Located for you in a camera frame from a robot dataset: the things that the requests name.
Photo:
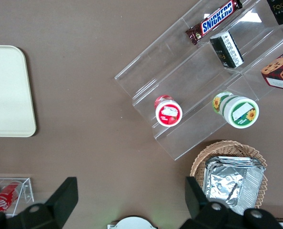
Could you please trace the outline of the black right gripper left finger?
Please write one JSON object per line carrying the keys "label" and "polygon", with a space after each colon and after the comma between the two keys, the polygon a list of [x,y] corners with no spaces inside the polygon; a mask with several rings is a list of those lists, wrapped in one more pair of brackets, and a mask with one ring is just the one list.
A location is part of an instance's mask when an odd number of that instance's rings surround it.
{"label": "black right gripper left finger", "polygon": [[44,204],[34,204],[7,218],[0,212],[0,229],[61,229],[78,203],[76,177],[68,177]]}

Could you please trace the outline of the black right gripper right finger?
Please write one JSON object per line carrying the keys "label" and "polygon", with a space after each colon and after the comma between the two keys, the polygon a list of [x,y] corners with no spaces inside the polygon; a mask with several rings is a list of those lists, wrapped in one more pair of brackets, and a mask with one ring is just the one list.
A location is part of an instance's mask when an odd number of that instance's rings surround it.
{"label": "black right gripper right finger", "polygon": [[249,208],[239,215],[217,201],[209,201],[195,177],[185,179],[185,202],[190,218],[182,229],[281,229],[268,211]]}

